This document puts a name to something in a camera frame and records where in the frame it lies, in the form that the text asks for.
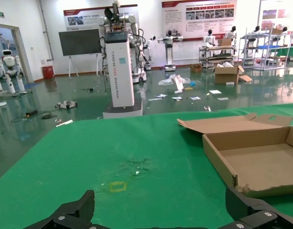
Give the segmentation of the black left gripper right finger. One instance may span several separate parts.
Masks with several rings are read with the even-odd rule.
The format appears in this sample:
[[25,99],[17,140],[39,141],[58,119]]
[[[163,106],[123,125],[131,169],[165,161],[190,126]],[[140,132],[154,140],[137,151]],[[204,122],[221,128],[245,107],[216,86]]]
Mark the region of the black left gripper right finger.
[[264,200],[246,197],[233,187],[226,188],[225,205],[234,221],[222,229],[293,229],[293,217]]

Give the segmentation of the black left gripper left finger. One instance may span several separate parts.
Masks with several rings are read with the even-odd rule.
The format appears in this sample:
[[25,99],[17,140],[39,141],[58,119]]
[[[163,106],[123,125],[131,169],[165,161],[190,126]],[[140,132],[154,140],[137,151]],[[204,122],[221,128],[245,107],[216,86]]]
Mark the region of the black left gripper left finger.
[[88,190],[79,200],[61,204],[49,217],[27,229],[90,229],[94,208],[95,193]]

